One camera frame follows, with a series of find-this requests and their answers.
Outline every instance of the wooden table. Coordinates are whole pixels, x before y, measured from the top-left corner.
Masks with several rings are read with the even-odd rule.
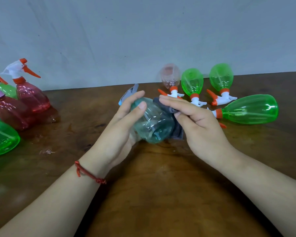
[[[61,121],[21,133],[20,145],[0,156],[0,227],[93,145],[130,87],[47,91]],[[209,87],[205,79],[201,101],[211,102]],[[162,83],[139,85],[150,98],[159,95],[158,88],[165,90]],[[222,120],[225,134],[240,151],[296,179],[296,72],[235,77],[232,96],[258,93],[276,98],[278,119],[255,126]],[[140,142],[107,180],[76,236],[279,235],[241,191],[193,155],[186,141]]]

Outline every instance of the white wall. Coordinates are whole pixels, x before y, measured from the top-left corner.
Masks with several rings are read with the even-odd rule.
[[[44,90],[156,82],[170,62],[296,71],[296,0],[0,0],[0,72],[23,57]]]

